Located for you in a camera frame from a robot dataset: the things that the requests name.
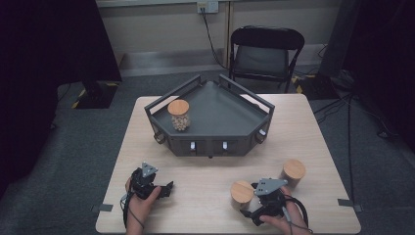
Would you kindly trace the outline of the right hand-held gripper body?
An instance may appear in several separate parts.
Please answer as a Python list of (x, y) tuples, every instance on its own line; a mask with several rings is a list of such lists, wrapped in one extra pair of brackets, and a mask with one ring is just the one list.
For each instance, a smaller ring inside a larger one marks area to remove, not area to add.
[(254, 212), (256, 217), (261, 215), (283, 215), (285, 195), (281, 188), (288, 183), (285, 179), (261, 178), (254, 189), (261, 207)]

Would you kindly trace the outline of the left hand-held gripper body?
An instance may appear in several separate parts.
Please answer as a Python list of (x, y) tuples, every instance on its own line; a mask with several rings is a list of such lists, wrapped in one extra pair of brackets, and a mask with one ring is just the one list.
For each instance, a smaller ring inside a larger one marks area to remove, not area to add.
[(147, 199), (153, 192), (158, 169), (146, 162), (142, 162), (131, 174), (130, 189), (140, 198)]

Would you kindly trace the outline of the glass jar with brown nuts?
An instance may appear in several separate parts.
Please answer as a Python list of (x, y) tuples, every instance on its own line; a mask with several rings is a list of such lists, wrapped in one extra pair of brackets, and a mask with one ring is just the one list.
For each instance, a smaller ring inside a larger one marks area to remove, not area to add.
[(230, 188), (232, 206), (235, 209), (247, 209), (254, 197), (253, 186), (245, 180), (235, 181)]

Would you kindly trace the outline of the glass jar with wooden lid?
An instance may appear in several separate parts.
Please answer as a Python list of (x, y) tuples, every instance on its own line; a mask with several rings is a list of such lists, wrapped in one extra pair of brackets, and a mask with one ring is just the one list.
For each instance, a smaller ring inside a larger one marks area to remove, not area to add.
[(301, 161), (290, 159), (284, 162), (281, 177), (288, 182), (289, 187), (296, 188), (305, 174), (306, 169)]

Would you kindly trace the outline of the glass jar with pale nuts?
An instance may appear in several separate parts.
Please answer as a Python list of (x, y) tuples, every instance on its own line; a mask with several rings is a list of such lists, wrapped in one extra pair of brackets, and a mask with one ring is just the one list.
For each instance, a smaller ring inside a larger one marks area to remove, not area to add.
[(167, 111), (171, 115), (171, 122), (175, 130), (184, 131), (190, 125), (189, 109), (189, 103), (182, 99), (173, 100), (168, 104)]

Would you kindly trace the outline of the dark grey corner rack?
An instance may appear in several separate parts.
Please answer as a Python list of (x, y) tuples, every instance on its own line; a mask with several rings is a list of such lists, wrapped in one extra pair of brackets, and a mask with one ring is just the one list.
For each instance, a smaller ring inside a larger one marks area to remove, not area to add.
[[(189, 104), (190, 125), (173, 127), (168, 105)], [(275, 106), (225, 75), (196, 75), (145, 107), (154, 138), (178, 157), (243, 156), (268, 134)]]

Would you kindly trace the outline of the person's left hand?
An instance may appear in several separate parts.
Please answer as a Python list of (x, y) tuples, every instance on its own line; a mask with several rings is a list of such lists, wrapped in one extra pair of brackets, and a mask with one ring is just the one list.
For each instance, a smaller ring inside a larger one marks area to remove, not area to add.
[(144, 228), (144, 223), (151, 212), (152, 206), (161, 192), (161, 187), (157, 186), (147, 199), (141, 199), (136, 193), (131, 195), (128, 203), (127, 224), (129, 227), (137, 225)]

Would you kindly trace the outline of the person's right hand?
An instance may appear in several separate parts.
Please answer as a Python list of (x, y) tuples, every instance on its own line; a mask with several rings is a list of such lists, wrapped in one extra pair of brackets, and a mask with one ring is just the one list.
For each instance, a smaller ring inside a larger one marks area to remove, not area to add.
[(286, 210), (288, 212), (289, 218), (286, 217), (274, 217), (270, 215), (262, 215), (260, 220), (266, 224), (269, 224), (277, 228), (284, 235), (287, 232), (293, 231), (309, 231), (308, 225), (305, 223), (299, 207), (294, 202), (286, 203)]

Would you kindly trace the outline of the black stand base yellow stripes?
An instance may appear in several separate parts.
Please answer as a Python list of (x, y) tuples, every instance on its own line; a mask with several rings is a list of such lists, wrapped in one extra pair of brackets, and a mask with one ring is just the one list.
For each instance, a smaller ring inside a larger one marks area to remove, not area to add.
[(118, 89), (116, 82), (93, 82), (85, 85), (75, 102), (73, 109), (108, 109)]
[(293, 79), (293, 83), (297, 92), (305, 95), (308, 100), (339, 98), (331, 79), (318, 74), (297, 76)]

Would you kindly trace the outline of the black folding chair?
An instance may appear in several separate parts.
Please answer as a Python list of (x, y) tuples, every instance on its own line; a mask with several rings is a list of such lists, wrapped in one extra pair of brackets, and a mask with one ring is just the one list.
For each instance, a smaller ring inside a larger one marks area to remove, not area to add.
[(229, 77), (277, 82), (287, 93), (304, 42), (291, 28), (239, 27), (230, 38)]

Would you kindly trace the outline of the black curtain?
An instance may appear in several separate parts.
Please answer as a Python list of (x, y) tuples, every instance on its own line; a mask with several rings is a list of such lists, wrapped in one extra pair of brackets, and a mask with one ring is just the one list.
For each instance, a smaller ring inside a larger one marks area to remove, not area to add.
[(357, 0), (346, 67), (415, 152), (415, 0)]
[(120, 80), (96, 0), (0, 0), (0, 199), (34, 168), (61, 85)]

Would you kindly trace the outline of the grey curtain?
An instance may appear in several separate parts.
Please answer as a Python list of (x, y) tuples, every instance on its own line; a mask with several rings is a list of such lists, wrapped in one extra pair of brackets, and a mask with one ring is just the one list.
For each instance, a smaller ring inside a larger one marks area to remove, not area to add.
[(319, 68), (327, 77), (339, 75), (359, 14), (361, 0), (342, 0), (338, 15)]

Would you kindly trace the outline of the white wall socket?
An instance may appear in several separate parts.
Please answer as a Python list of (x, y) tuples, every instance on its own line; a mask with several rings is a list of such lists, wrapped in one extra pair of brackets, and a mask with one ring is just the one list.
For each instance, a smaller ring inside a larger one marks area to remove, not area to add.
[(217, 1), (206, 1), (197, 3), (198, 14), (217, 14), (219, 12), (219, 3)]

